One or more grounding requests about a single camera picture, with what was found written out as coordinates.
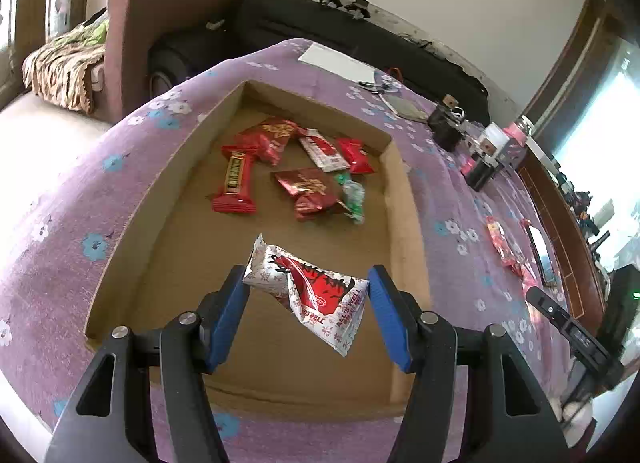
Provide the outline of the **person's right hand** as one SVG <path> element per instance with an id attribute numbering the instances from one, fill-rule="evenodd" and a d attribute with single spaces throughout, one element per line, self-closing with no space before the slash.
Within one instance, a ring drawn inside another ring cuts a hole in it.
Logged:
<path id="1" fill-rule="evenodd" d="M 592 399 L 572 401 L 562 405 L 559 398 L 549 400 L 569 448 L 576 446 L 584 437 L 593 419 Z"/>

